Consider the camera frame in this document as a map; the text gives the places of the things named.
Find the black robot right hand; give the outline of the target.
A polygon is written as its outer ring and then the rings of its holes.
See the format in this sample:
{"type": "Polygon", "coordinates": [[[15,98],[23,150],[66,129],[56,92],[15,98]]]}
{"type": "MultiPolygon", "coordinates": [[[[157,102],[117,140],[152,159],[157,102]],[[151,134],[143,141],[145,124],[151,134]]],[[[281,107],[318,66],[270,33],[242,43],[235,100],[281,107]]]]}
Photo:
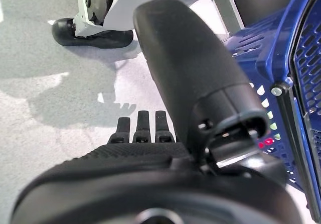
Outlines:
{"type": "Polygon", "coordinates": [[[269,119],[247,76],[178,0],[152,0],[134,28],[178,141],[128,118],[106,145],[59,164],[19,195],[11,223],[301,223],[283,162],[262,152],[269,119]]]}

